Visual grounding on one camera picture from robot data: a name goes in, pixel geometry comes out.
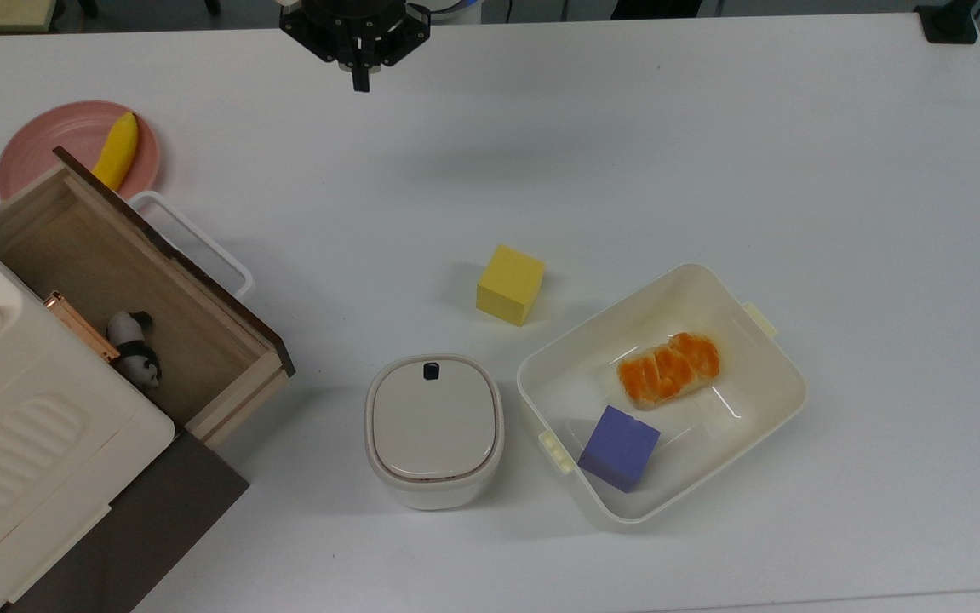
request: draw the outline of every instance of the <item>yellow cube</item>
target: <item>yellow cube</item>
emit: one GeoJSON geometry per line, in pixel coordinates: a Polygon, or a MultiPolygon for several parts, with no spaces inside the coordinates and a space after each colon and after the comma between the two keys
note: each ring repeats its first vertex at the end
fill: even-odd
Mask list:
{"type": "Polygon", "coordinates": [[[547,264],[534,257],[498,244],[479,279],[474,305],[512,325],[524,325],[543,284],[545,269],[547,264]]]}

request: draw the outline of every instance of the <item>bin lid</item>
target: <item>bin lid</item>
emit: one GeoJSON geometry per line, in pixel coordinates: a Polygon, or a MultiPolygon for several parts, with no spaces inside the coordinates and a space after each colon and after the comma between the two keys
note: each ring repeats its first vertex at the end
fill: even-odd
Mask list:
{"type": "Polygon", "coordinates": [[[469,358],[405,358],[377,376],[370,397],[372,444],[398,478],[465,477],[501,438],[489,376],[469,358]]]}

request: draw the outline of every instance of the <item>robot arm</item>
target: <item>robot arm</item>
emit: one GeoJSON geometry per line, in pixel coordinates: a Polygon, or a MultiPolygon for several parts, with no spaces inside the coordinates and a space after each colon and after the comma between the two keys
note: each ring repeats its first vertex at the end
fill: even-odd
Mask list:
{"type": "Polygon", "coordinates": [[[357,92],[368,92],[370,72],[395,66],[428,39],[430,11],[404,0],[279,2],[282,30],[319,59],[350,71],[357,92]]]}

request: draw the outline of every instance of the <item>pink plate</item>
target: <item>pink plate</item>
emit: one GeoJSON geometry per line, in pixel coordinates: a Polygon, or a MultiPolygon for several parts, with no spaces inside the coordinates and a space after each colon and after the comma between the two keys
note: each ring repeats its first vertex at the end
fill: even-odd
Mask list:
{"type": "MultiPolygon", "coordinates": [[[[115,102],[88,100],[71,102],[50,109],[27,122],[2,151],[0,158],[0,198],[16,194],[58,163],[54,148],[61,145],[70,155],[91,169],[100,159],[104,140],[112,124],[130,109],[115,102]]],[[[160,146],[146,121],[138,118],[138,152],[119,195],[130,198],[152,187],[160,166],[160,146]]]]}

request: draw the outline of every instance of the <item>drawer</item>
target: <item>drawer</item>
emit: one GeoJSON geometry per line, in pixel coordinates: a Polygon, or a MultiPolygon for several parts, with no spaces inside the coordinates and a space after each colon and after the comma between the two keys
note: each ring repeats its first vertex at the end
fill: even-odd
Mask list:
{"type": "Polygon", "coordinates": [[[39,299],[60,292],[97,330],[120,311],[152,315],[146,342],[163,379],[146,395],[213,447],[294,374],[282,338],[73,156],[54,152],[56,168],[0,205],[0,261],[39,299]]]}

